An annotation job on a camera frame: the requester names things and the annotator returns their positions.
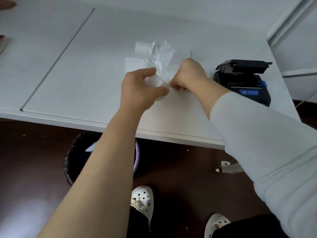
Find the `black printer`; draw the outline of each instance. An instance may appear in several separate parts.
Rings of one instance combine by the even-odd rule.
[[[233,92],[269,107],[271,96],[265,81],[257,74],[264,73],[270,64],[272,62],[228,60],[217,66],[214,80]]]

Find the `black trash bag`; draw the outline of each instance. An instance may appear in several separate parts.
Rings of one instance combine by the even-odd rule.
[[[67,182],[73,185],[79,176],[81,170],[84,168],[91,152],[85,150],[93,143],[97,142],[102,133],[94,131],[84,131],[74,140],[70,150],[65,156],[64,173]],[[136,149],[134,149],[134,163],[136,160]]]

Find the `black pants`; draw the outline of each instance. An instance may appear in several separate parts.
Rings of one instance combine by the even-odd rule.
[[[127,238],[149,238],[149,220],[134,207],[130,207]],[[275,215],[260,215],[223,226],[212,238],[289,238]]]

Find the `blue label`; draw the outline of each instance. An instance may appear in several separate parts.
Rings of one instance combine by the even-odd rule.
[[[256,89],[239,89],[242,95],[259,95],[259,90]]]

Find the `printer lid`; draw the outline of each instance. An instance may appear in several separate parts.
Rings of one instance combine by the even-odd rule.
[[[216,70],[222,73],[262,74],[272,62],[232,59],[218,65]]]

